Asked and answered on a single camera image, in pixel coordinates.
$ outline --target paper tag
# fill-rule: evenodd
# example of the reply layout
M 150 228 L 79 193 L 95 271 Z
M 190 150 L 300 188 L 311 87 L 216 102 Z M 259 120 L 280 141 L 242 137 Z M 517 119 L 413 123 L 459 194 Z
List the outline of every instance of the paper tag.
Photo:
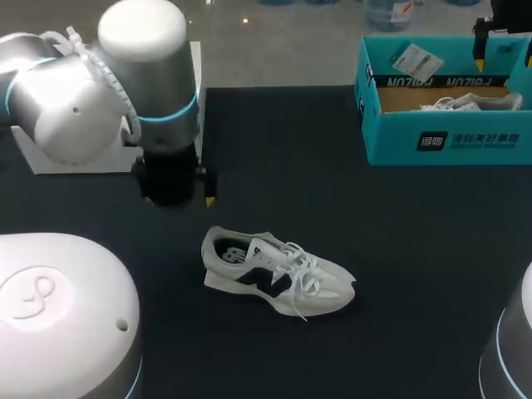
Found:
M 425 83 L 443 65 L 443 60 L 426 52 L 421 47 L 411 44 L 402 56 L 393 64 L 397 70 Z
M 392 23 L 408 22 L 414 13 L 414 2 L 396 2 L 392 9 Z

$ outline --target white sneaker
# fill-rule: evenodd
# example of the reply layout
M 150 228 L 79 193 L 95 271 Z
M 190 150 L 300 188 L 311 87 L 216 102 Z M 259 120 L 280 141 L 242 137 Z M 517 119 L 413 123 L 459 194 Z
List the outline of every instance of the white sneaker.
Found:
M 201 256 L 207 287 L 260 296 L 279 313 L 305 321 L 308 316 L 335 312 L 355 297 L 355 278 L 346 269 L 271 233 L 212 227 Z
M 443 97 L 434 106 L 421 106 L 422 111 L 519 111 L 522 108 L 523 96 L 520 93 L 510 93 L 504 98 L 469 93 L 456 100 Z

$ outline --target blue shoebox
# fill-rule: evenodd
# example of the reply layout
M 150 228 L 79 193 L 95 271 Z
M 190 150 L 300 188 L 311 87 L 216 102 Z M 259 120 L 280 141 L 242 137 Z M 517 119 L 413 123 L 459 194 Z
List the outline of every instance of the blue shoebox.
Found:
M 444 61 L 425 83 L 393 67 L 412 43 Z M 532 165 L 529 39 L 490 38 L 484 72 L 473 60 L 473 44 L 473 37 L 362 39 L 355 97 L 371 165 Z M 399 106 L 417 99 L 419 106 L 433 105 L 423 102 L 449 93 L 457 98 L 458 91 L 479 96 L 517 91 L 524 106 L 522 111 L 387 111 L 383 105 L 390 96 Z

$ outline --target black n logo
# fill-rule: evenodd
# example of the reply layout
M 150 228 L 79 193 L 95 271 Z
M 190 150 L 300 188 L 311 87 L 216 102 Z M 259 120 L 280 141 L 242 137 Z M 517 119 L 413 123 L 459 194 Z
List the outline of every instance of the black n logo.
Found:
M 272 284 L 273 272 L 266 268 L 254 268 L 240 277 L 239 283 L 244 285 L 257 285 L 257 289 L 266 293 L 272 298 L 278 297 L 281 293 L 292 286 L 292 279 L 285 274 L 282 278 Z

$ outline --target shoe sole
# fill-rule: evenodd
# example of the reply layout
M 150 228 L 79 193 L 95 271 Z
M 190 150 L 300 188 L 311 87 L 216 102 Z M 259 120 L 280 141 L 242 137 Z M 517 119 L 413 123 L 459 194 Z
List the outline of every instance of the shoe sole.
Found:
M 255 295 L 257 297 L 261 297 L 262 299 L 266 300 L 277 312 L 285 316 L 299 317 L 299 315 L 297 315 L 291 307 L 277 301 L 275 298 L 270 297 L 266 293 L 263 293 L 255 286 L 237 283 L 234 280 L 220 277 L 218 274 L 212 273 L 209 270 L 207 270 L 207 274 L 205 275 L 204 284 L 206 287 L 223 291 L 225 293 L 234 293 L 237 295 Z M 348 303 L 326 312 L 301 312 L 301 314 L 306 318 L 312 316 L 321 316 L 323 314 L 336 312 L 347 305 Z

